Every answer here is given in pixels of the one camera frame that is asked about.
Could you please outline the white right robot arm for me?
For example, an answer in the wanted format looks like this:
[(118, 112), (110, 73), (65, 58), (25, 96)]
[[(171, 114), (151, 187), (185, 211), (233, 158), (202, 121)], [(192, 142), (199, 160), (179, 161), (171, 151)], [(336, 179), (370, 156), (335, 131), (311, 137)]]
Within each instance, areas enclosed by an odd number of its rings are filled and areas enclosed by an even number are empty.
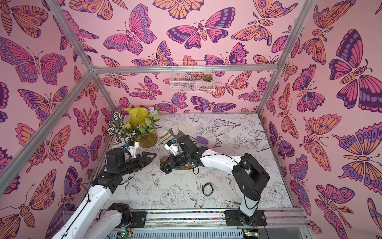
[(166, 174), (187, 164), (192, 169), (212, 167), (231, 174), (243, 194), (238, 220), (245, 226), (255, 225), (255, 214), (270, 176), (253, 155), (245, 153), (243, 156), (231, 156), (218, 153), (207, 146), (197, 146), (188, 135), (181, 136), (177, 141), (169, 140), (164, 147), (171, 152), (166, 161), (160, 164), (160, 170)]

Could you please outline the black round watch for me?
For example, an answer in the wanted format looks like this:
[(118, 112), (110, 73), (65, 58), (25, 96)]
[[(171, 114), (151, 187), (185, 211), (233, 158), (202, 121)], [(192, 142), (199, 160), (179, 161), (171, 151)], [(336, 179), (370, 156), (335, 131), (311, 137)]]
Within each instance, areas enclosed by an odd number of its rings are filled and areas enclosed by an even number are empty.
[(171, 165), (165, 162), (160, 164), (160, 170), (163, 171), (165, 174), (170, 174), (172, 172)]

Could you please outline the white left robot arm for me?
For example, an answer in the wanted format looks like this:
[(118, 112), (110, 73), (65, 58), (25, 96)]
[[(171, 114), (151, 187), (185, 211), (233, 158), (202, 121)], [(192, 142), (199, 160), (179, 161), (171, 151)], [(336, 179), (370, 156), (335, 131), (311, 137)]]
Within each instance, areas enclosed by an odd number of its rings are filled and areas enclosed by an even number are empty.
[(53, 239), (105, 239), (116, 227), (130, 224), (130, 208), (123, 203), (113, 203), (95, 225), (92, 223), (101, 207), (122, 185), (123, 176), (137, 173), (157, 157), (156, 153), (147, 151), (134, 154), (134, 150), (120, 147), (106, 153), (103, 171), (95, 177), (83, 202)]

